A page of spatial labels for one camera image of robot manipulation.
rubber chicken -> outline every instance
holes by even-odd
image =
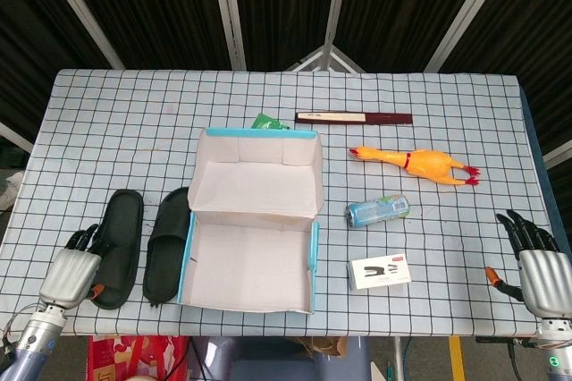
[[[440,184],[476,186],[479,181],[476,176],[480,174],[478,168],[463,165],[451,156],[441,151],[416,150],[410,153],[399,151],[383,151],[371,147],[350,148],[349,153],[363,160],[381,160],[405,168],[411,175],[439,182]],[[468,172],[471,176],[466,180],[457,180],[450,176],[450,169],[458,168]]]

metal frame bar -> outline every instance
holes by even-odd
[[[572,158],[572,140],[565,142],[543,156],[546,169],[551,169]]]
[[[9,140],[11,143],[17,145],[18,147],[26,150],[28,153],[32,152],[34,144],[26,140],[19,133],[14,132],[8,126],[0,122],[0,135]]]
[[[242,44],[239,3],[237,0],[218,0],[218,5],[223,19],[224,36],[229,49],[232,70],[246,71],[247,62]]]
[[[478,11],[483,6],[485,0],[465,0],[465,3],[459,9],[457,16],[449,26],[449,29],[445,33],[443,39],[433,56],[429,60],[429,63],[425,67],[425,72],[438,72],[453,48],[457,45],[458,41],[461,39],[471,21],[475,18]]]
[[[393,355],[395,356],[395,379],[396,381],[404,381],[403,350],[401,349],[400,336],[393,336]]]
[[[290,68],[287,68],[286,71],[292,71],[292,72],[304,71],[304,68],[307,68],[310,64],[318,60],[320,56],[324,54],[323,48],[324,47],[319,47],[309,55],[304,56],[302,59],[293,64]]]
[[[330,13],[328,15],[328,24],[325,30],[324,57],[322,60],[322,70],[327,70],[330,65],[333,39],[336,36],[336,30],[338,29],[338,20],[340,19],[341,2],[342,0],[332,0],[330,2]]]
[[[349,57],[336,46],[332,46],[331,56],[334,61],[336,61],[338,64],[353,74],[361,74],[366,72],[357,63],[349,59]]]
[[[95,16],[89,10],[88,5],[84,0],[66,0],[72,10],[75,12],[78,19],[80,19],[81,24],[84,26],[88,34],[93,38],[94,42],[96,43],[101,53],[107,59],[107,62],[114,68],[115,70],[123,70],[125,69],[125,65],[123,65],[122,60],[117,55],[114,47],[111,45],[105,33],[97,23]]]

red bag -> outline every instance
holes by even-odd
[[[182,362],[169,381],[188,379],[187,336],[91,336],[87,381],[124,381],[136,375],[159,381]]]

black curtain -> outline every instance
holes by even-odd
[[[332,0],[238,0],[249,71],[282,71],[324,44]]]
[[[486,0],[442,72],[516,74],[543,153],[572,140],[572,0]]]
[[[85,0],[127,68],[231,69],[218,0]]]
[[[62,68],[108,68],[65,0],[0,1],[0,122],[34,141]]]
[[[421,72],[465,0],[343,0],[334,45],[368,72]]]
[[[572,159],[548,170],[556,204],[560,210],[568,241],[572,245]]]

green packet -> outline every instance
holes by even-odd
[[[251,127],[252,129],[289,129],[288,126],[262,113],[258,115]]]

